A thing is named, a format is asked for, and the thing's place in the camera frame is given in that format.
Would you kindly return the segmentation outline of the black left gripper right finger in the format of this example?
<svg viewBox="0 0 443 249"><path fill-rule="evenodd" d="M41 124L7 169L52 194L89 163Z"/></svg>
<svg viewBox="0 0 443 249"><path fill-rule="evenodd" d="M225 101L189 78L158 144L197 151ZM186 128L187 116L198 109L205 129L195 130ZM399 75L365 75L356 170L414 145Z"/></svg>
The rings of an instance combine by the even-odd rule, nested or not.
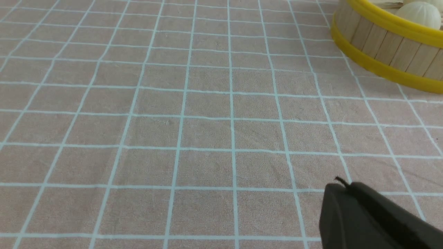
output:
<svg viewBox="0 0 443 249"><path fill-rule="evenodd" d="M441 249L442 231L419 219L362 182L335 177L402 249Z"/></svg>

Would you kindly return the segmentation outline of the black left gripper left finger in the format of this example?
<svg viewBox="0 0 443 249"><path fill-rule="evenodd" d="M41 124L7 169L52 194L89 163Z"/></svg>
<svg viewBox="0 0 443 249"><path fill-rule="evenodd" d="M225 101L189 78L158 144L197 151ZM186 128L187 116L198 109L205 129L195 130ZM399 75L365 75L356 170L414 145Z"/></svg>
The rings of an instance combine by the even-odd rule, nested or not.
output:
<svg viewBox="0 0 443 249"><path fill-rule="evenodd" d="M325 186L319 232L323 249L402 249L337 183Z"/></svg>

